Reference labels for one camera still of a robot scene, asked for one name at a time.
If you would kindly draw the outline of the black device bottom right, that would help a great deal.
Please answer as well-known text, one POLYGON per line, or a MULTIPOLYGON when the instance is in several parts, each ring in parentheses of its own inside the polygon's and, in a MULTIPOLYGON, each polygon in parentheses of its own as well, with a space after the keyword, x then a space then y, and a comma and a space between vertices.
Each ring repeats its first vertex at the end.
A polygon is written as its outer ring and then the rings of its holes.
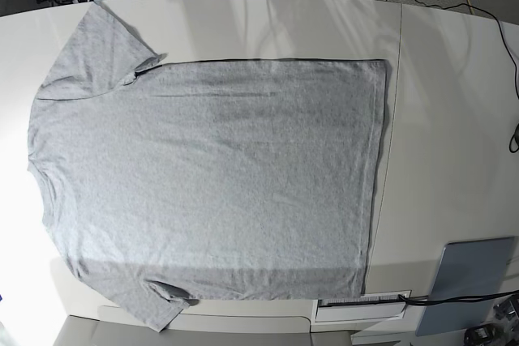
POLYGON ((465 331, 465 346, 481 346, 492 343, 499 337, 499 330, 492 324, 471 327, 465 331))

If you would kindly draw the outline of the grey T-shirt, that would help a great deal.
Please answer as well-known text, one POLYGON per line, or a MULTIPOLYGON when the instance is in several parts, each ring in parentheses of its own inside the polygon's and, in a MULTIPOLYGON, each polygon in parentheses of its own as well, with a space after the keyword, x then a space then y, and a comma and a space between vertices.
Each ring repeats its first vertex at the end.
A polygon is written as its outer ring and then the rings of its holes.
POLYGON ((38 89, 28 169, 73 276, 155 331, 200 300, 362 293, 382 60, 164 65, 91 6, 38 89))

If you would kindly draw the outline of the grey-blue flat panel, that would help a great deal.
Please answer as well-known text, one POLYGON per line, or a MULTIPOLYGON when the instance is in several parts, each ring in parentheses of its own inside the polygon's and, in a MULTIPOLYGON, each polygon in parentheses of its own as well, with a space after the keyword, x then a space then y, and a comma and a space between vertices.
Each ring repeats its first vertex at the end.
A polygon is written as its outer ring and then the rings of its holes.
MULTIPOLYGON (((448 243, 428 297, 433 301, 499 292, 516 245, 515 237, 448 243)), ((492 303, 443 303, 425 308, 415 335, 464 330, 482 323, 492 303)))

